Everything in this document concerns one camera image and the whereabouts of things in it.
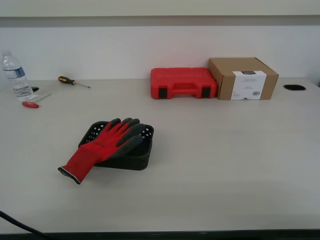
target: red handle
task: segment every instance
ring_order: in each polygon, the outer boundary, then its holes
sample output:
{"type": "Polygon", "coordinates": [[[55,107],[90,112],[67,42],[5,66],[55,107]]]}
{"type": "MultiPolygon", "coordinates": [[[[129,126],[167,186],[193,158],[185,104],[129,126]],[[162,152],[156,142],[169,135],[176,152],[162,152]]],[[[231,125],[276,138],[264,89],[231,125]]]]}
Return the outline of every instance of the red handle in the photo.
{"type": "Polygon", "coordinates": [[[177,94],[177,95],[181,95],[181,94],[190,94],[190,95],[193,95],[193,94],[197,94],[197,89],[173,89],[172,90],[172,94],[177,94]]]}
{"type": "Polygon", "coordinates": [[[31,101],[23,101],[22,105],[27,108],[32,108],[32,109],[37,109],[39,107],[38,104],[36,104],[35,102],[31,102],[31,101]]]}
{"type": "Polygon", "coordinates": [[[197,86],[193,82],[179,82],[172,86],[173,95],[195,95],[197,94],[197,86]]]}

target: glove cuff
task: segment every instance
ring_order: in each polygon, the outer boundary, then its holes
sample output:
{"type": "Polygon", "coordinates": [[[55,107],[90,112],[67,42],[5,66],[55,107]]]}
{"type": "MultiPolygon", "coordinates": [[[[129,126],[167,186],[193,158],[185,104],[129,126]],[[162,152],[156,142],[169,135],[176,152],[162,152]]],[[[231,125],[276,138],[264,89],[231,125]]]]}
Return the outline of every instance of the glove cuff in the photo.
{"type": "Polygon", "coordinates": [[[58,170],[63,175],[73,179],[77,184],[81,184],[95,163],[101,161],[102,157],[98,153],[80,147],[67,164],[59,167],[58,170]]]}

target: cable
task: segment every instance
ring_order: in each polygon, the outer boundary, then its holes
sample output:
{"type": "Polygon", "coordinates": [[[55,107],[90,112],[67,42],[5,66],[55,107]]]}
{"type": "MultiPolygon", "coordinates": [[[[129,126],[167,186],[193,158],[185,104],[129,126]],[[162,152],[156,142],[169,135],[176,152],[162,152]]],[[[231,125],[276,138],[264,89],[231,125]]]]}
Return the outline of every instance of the cable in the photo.
{"type": "Polygon", "coordinates": [[[0,211],[0,217],[3,218],[4,220],[7,220],[9,223],[11,223],[11,224],[13,224],[13,225],[15,225],[17,227],[19,227],[19,228],[21,228],[23,230],[26,230],[26,231],[28,231],[30,233],[36,234],[36,235],[38,235],[40,237],[43,237],[44,239],[58,240],[58,239],[56,239],[56,238],[54,238],[52,236],[49,236],[49,235],[47,235],[47,234],[45,234],[43,232],[40,232],[38,230],[33,229],[32,227],[24,225],[23,223],[15,220],[14,218],[12,218],[9,215],[5,214],[3,211],[0,211]]]}

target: red plastic toolbox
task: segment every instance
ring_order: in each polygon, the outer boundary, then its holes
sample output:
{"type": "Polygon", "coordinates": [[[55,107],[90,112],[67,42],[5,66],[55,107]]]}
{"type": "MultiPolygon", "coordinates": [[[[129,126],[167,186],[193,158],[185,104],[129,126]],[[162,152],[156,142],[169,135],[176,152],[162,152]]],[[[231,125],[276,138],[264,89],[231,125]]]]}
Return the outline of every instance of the red plastic toolbox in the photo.
{"type": "Polygon", "coordinates": [[[151,96],[172,99],[174,95],[213,98],[218,85],[205,67],[154,68],[151,70],[151,96]]]}

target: plastic bottle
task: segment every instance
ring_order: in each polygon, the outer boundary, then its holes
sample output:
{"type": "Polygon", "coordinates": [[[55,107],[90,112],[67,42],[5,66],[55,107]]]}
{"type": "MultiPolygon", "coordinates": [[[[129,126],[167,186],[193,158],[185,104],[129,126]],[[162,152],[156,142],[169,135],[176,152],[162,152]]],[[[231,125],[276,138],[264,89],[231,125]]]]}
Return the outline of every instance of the plastic bottle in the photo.
{"type": "Polygon", "coordinates": [[[1,67],[4,74],[13,85],[14,95],[20,101],[30,101],[35,97],[32,88],[28,85],[25,71],[18,59],[11,55],[11,52],[2,51],[1,67]]]}

